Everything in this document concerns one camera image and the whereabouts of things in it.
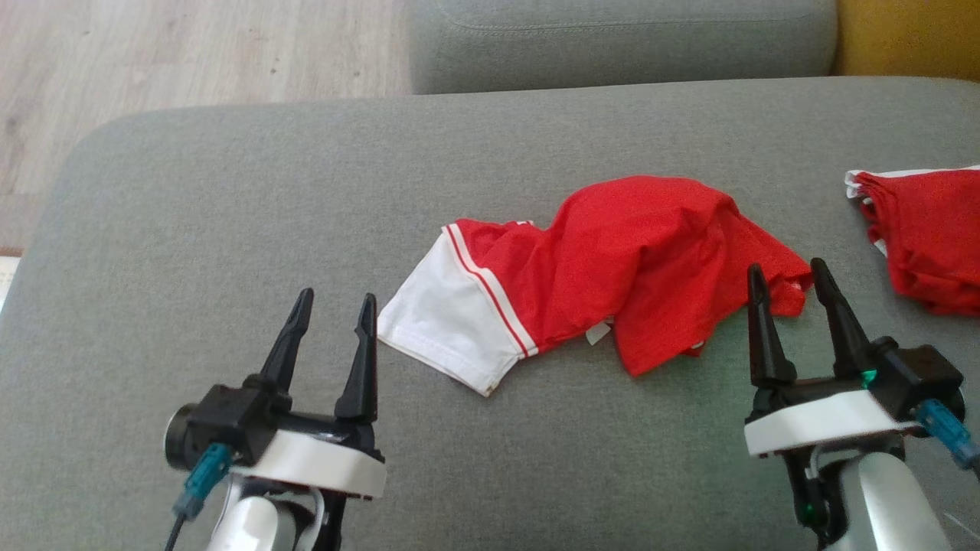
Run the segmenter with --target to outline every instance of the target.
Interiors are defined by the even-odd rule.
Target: gray sofa
[[[976,320],[897,297],[844,198],[844,171],[976,163],[980,86],[794,78],[417,96],[151,113],[104,126],[64,166],[0,316],[5,549],[155,549],[182,474],[179,405],[265,359],[297,291],[318,293],[293,384],[328,412],[363,293],[383,304],[457,217],[545,225],[572,191],[686,175],[837,274],[869,334],[928,342],[980,404]],[[779,321],[802,376],[828,373],[812,298]],[[485,399],[379,350],[386,495],[348,508],[359,549],[813,547],[777,460],[750,459],[746,324],[700,359],[632,379],[609,340],[522,362]],[[980,428],[976,417],[968,423]],[[957,550],[972,476],[909,443]],[[221,497],[185,529],[202,548]]]
[[[827,75],[834,0],[416,0],[416,93]]]

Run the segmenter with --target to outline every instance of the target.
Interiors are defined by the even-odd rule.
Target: white stripe
[[[863,197],[864,193],[861,191],[861,185],[855,181],[855,177],[859,173],[866,173],[873,176],[881,177],[903,177],[903,176],[914,176],[914,175],[927,175],[930,173],[947,173],[949,171],[980,171],[980,165],[974,165],[972,167],[963,167],[962,169],[915,169],[911,171],[891,171],[889,173],[871,173],[869,171],[848,171],[844,175],[844,183],[848,186],[848,199],[856,199],[858,197]]]
[[[504,312],[504,318],[507,323],[511,325],[511,328],[516,333],[517,338],[520,339],[520,343],[524,345],[527,349],[528,356],[534,356],[538,353],[538,346],[534,344],[534,339],[524,328],[524,325],[517,318],[517,312],[514,311],[514,306],[511,304],[511,299],[508,298],[507,293],[504,291],[504,287],[500,284],[497,276],[493,272],[486,268],[480,268],[476,266],[473,262],[473,257],[469,255],[469,249],[466,247],[466,240],[463,239],[463,233],[460,231],[460,227],[456,224],[450,224],[446,226],[453,236],[456,238],[456,244],[460,248],[460,256],[463,257],[463,263],[468,270],[479,273],[483,276],[483,279],[490,286],[490,292],[497,299],[497,303],[500,304],[500,309]]]
[[[446,237],[447,244],[453,250],[453,262],[457,267],[459,267],[460,274],[463,274],[468,279],[470,279],[473,282],[473,287],[478,289],[480,294],[483,296],[483,298],[486,299],[487,306],[489,307],[489,311],[493,313],[493,316],[497,320],[500,320],[501,327],[503,328],[503,334],[507,336],[507,340],[510,341],[511,344],[514,346],[514,350],[516,351],[517,356],[519,358],[526,358],[527,356],[524,356],[524,348],[526,348],[526,346],[522,347],[520,345],[520,342],[517,341],[517,337],[515,336],[514,332],[507,328],[507,322],[504,320],[503,317],[501,317],[500,313],[501,310],[503,309],[503,305],[501,305],[501,308],[498,309],[497,306],[494,304],[494,299],[492,296],[490,296],[490,291],[486,288],[486,285],[484,285],[483,282],[480,281],[479,277],[477,277],[474,274],[471,274],[467,269],[467,266],[469,266],[473,270],[480,272],[484,280],[487,281],[487,284],[490,284],[490,281],[487,278],[487,274],[483,272],[479,267],[477,267],[473,262],[472,257],[469,256],[469,251],[468,249],[466,249],[466,245],[463,242],[463,237],[459,235],[457,231],[455,232],[451,231],[447,225],[442,227],[442,232]],[[459,251],[460,251],[459,254],[457,254],[456,252],[457,247],[453,246],[454,241],[457,243],[457,246],[459,247]]]
[[[524,357],[486,285],[466,270],[444,227],[378,314],[377,337],[483,396]]]

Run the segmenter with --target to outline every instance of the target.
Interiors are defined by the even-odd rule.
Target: white arm casing
[[[279,430],[255,466],[231,472],[370,498],[381,497],[387,478],[368,454],[291,430]]]
[[[277,551],[292,549],[296,522],[285,505],[247,497],[224,513],[207,551]]]
[[[745,425],[749,454],[762,456],[827,442],[885,432],[918,423],[899,423],[867,390],[852,390],[777,410]]]

